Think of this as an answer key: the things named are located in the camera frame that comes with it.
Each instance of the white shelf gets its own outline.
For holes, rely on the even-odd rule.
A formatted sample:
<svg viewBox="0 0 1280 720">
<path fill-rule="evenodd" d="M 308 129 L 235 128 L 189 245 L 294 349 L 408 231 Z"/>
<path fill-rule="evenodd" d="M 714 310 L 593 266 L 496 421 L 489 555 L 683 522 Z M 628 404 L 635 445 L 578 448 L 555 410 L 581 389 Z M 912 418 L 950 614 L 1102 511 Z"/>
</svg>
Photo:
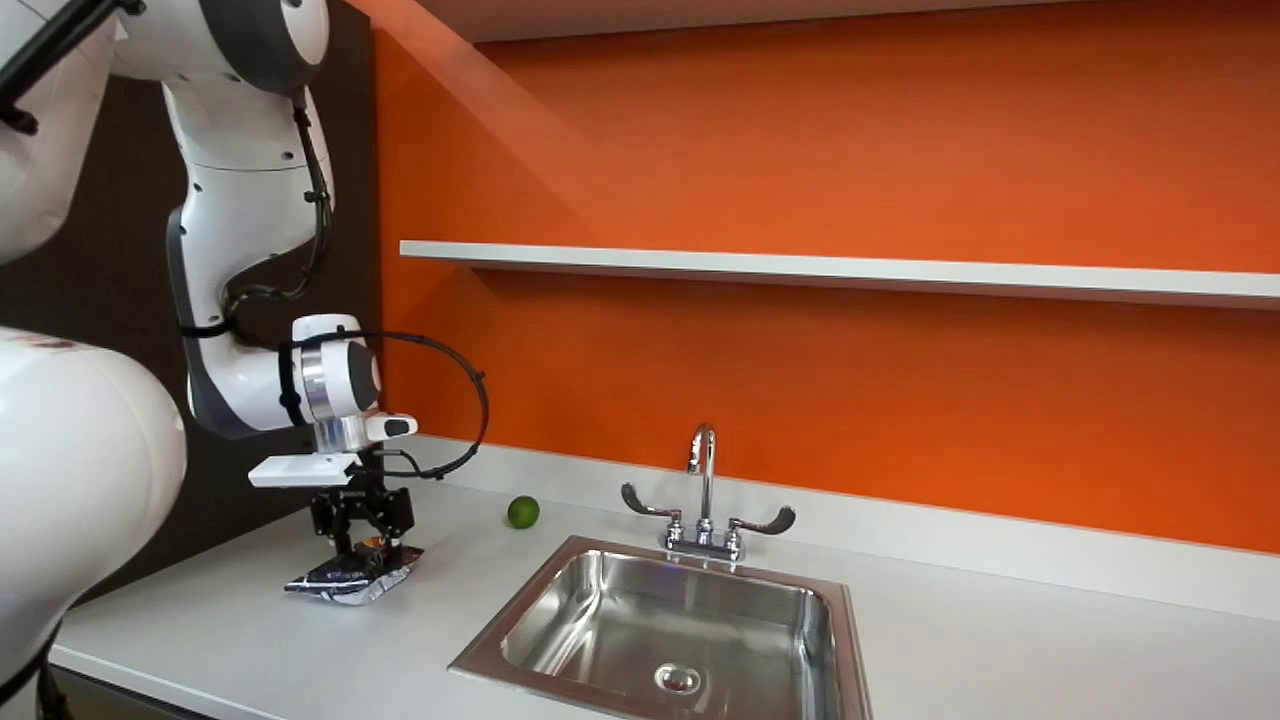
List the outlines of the white shelf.
<svg viewBox="0 0 1280 720">
<path fill-rule="evenodd" d="M 1280 274 L 401 241 L 474 268 L 1107 302 L 1280 309 Z"/>
<path fill-rule="evenodd" d="M 468 42 L 1074 0 L 417 0 Z"/>
</svg>

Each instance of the stainless steel sink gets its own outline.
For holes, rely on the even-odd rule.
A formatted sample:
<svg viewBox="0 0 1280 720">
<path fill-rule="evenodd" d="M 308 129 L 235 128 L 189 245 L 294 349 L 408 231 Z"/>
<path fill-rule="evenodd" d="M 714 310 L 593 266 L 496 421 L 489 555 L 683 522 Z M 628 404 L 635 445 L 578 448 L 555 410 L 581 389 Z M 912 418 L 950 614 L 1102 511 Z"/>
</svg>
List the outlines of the stainless steel sink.
<svg viewBox="0 0 1280 720">
<path fill-rule="evenodd" d="M 449 667 L 625 717 L 870 717 L 844 585 L 577 536 Z"/>
</svg>

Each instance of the wall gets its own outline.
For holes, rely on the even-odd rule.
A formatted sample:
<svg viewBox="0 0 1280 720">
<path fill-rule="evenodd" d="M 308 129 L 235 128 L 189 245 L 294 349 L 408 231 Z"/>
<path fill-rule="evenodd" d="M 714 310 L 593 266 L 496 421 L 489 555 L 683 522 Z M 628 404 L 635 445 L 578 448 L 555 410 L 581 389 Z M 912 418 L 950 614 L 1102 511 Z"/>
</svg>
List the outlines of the wall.
<svg viewBox="0 0 1280 720">
<path fill-rule="evenodd" d="M 306 299 L 246 310 L 246 325 L 264 338 L 287 337 L 289 320 L 306 313 L 349 311 L 372 323 L 379 310 L 378 250 L 369 241 L 378 229 L 372 40 L 366 17 L 343 3 L 333 3 L 332 12 L 333 60 L 312 90 L 339 195 L 333 251 Z M 111 78 L 67 223 L 38 251 L 0 268 L 0 324 L 124 352 L 146 365 L 186 410 L 187 364 L 164 246 L 169 211 L 186 193 L 186 170 L 160 87 Z M 251 277 L 293 283 L 303 258 L 291 254 L 265 263 Z M 230 442 L 201 428 L 187 413 L 184 420 L 187 477 L 173 511 L 156 537 L 90 597 L 306 505 L 310 492 L 256 489 L 247 474 L 269 455 L 305 452 L 310 430 Z M 323 553 L 324 543 L 317 541 L 317 555 Z"/>
<path fill-rule="evenodd" d="M 383 320 L 490 439 L 1280 551 L 1280 314 L 472 273 L 402 238 L 1280 270 L 1280 6 L 1114 1 L 472 49 L 370 8 Z M 474 432 L 445 363 L 388 402 Z"/>
</svg>

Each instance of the chrome faucet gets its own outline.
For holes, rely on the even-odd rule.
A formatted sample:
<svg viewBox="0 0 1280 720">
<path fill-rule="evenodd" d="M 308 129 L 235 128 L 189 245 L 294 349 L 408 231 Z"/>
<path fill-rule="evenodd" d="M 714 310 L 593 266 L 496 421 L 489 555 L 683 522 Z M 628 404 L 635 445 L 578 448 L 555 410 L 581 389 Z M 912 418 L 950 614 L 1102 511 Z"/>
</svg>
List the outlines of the chrome faucet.
<svg viewBox="0 0 1280 720">
<path fill-rule="evenodd" d="M 709 423 L 703 423 L 698 425 L 694 432 L 694 442 L 691 452 L 689 455 L 689 468 L 690 475 L 703 477 L 703 507 L 701 515 L 698 518 L 698 524 L 695 525 L 696 534 L 694 539 L 685 538 L 685 525 L 682 524 L 684 514 L 680 510 L 658 510 L 655 507 L 649 507 L 648 505 L 640 502 L 636 496 L 636 488 L 631 483 L 622 486 L 622 502 L 627 505 L 634 512 L 640 515 L 655 515 L 669 518 L 667 523 L 667 532 L 662 536 L 662 547 L 672 552 L 686 552 L 690 555 L 703 555 L 707 557 L 714 557 L 717 560 L 727 560 L 730 562 L 737 562 L 746 555 L 746 550 L 742 547 L 742 533 L 741 530 L 751 530 L 754 533 L 762 533 L 765 536 L 777 536 L 791 529 L 791 525 L 796 521 L 796 511 L 791 509 L 790 505 L 783 505 L 778 510 L 777 518 L 772 521 L 758 525 L 755 523 L 748 523 L 739 518 L 728 519 L 728 532 L 719 544 L 714 539 L 714 523 L 712 521 L 712 484 L 716 480 L 716 428 Z"/>
</svg>

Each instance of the green lime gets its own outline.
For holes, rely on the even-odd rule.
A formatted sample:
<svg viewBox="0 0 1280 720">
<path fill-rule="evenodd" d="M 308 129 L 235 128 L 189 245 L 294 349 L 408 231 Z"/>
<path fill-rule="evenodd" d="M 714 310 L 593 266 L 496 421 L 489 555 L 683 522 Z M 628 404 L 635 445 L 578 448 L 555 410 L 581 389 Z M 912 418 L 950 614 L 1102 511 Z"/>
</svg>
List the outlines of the green lime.
<svg viewBox="0 0 1280 720">
<path fill-rule="evenodd" d="M 525 528 L 532 528 L 534 523 L 538 521 L 538 514 L 541 511 L 538 507 L 538 501 L 522 495 L 516 500 L 511 501 L 507 506 L 507 521 L 511 523 L 512 528 L 517 530 L 524 530 Z"/>
</svg>

